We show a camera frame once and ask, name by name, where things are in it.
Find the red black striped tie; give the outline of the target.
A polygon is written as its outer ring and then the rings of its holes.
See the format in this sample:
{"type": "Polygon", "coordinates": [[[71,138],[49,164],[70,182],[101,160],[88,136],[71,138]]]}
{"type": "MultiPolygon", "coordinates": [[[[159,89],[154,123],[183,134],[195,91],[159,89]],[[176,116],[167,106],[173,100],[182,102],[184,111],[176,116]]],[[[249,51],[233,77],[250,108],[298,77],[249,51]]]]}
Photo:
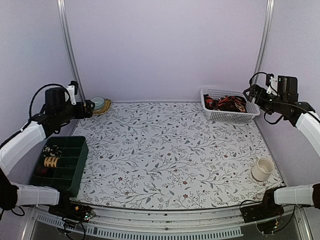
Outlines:
{"type": "Polygon", "coordinates": [[[232,95],[232,96],[223,96],[220,99],[213,99],[208,94],[203,95],[205,108],[213,111],[221,111],[219,107],[225,102],[239,102],[247,105],[246,100],[242,96],[232,95]]]}

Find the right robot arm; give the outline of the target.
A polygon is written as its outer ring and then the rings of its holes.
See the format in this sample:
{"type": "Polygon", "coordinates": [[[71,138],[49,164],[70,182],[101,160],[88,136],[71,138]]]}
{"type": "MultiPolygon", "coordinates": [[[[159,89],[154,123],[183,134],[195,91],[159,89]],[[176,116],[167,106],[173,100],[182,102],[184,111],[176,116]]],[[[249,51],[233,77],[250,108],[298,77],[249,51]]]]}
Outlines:
{"type": "MultiPolygon", "coordinates": [[[[298,79],[293,76],[279,75],[275,77],[271,73],[265,73],[265,86],[254,82],[260,75],[255,73],[249,80],[249,88],[243,91],[247,101],[254,102],[265,115],[277,113],[279,120],[288,121],[296,128],[305,141],[309,143],[308,150],[299,153],[300,147],[295,147],[297,140],[286,144],[292,150],[292,157],[299,157],[293,163],[299,167],[308,163],[308,157],[320,154],[320,117],[315,109],[306,101],[299,100],[298,79]]],[[[278,207],[292,205],[298,207],[320,207],[320,184],[311,183],[298,186],[276,187],[266,190],[258,213],[262,218],[269,218],[278,207]]]]}

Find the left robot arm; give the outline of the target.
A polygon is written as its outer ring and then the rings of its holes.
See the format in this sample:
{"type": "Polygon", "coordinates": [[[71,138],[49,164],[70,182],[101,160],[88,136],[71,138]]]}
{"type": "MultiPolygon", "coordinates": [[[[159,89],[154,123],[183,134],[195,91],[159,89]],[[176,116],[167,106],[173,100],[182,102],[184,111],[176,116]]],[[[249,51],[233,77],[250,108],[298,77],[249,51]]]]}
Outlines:
{"type": "Polygon", "coordinates": [[[66,87],[49,83],[40,90],[45,90],[45,103],[40,112],[32,114],[30,105],[27,122],[0,145],[0,207],[3,211],[11,211],[21,206],[54,206],[63,217],[70,217],[75,211],[74,205],[58,190],[12,183],[8,179],[13,167],[37,144],[60,133],[71,120],[93,116],[94,102],[76,101],[78,85],[75,81],[66,87]]]}

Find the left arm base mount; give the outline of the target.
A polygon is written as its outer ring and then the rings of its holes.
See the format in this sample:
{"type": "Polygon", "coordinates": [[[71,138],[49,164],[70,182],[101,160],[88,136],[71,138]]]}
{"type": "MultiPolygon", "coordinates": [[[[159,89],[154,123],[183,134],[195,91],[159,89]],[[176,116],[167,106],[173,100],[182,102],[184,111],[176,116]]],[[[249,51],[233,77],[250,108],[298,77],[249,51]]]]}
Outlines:
{"type": "Polygon", "coordinates": [[[66,235],[69,235],[71,230],[80,230],[85,235],[87,230],[84,223],[88,223],[96,215],[89,205],[72,202],[66,192],[60,193],[58,204],[51,205],[48,213],[61,217],[62,227],[66,231],[66,235]]]}

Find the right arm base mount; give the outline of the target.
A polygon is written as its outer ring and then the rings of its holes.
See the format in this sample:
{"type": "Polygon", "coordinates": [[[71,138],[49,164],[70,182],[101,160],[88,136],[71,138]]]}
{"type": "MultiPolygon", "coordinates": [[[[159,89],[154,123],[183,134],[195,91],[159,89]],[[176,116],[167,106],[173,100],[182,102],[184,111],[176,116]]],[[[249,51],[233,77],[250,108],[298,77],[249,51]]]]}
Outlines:
{"type": "Polygon", "coordinates": [[[281,205],[263,204],[254,200],[244,200],[239,210],[245,223],[256,222],[257,229],[264,235],[274,234],[280,230],[280,222],[285,213],[281,205]]]}

